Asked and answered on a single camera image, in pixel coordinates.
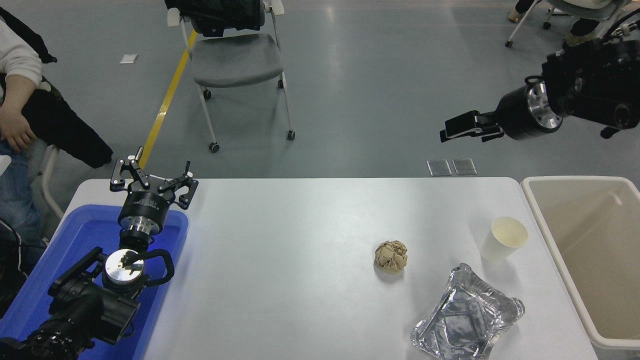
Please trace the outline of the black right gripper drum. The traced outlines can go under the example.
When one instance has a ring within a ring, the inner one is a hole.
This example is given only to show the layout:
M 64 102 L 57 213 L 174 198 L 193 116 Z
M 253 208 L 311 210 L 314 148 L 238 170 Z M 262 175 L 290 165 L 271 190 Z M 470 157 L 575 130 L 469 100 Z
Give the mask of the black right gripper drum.
M 528 106 L 527 91 L 529 88 L 524 85 L 505 94 L 494 112 L 496 123 L 508 137 L 516 141 L 540 136 Z

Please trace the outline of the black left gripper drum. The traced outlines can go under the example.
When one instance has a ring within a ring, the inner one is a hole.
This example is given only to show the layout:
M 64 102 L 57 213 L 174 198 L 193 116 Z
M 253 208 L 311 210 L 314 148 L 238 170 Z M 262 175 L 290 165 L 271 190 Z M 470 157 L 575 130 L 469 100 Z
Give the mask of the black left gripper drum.
M 134 191 L 126 196 L 118 223 L 126 227 L 126 219 L 147 218 L 157 226 L 163 227 L 169 214 L 170 202 L 159 194 L 150 191 Z

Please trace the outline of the person's hand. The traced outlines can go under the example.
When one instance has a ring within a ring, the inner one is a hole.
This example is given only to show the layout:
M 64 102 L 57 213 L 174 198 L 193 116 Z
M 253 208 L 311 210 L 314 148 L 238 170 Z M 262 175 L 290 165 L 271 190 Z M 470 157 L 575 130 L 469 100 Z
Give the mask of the person's hand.
M 21 110 L 2 106 L 0 110 L 1 140 L 8 143 L 16 153 L 29 150 L 38 140 Z

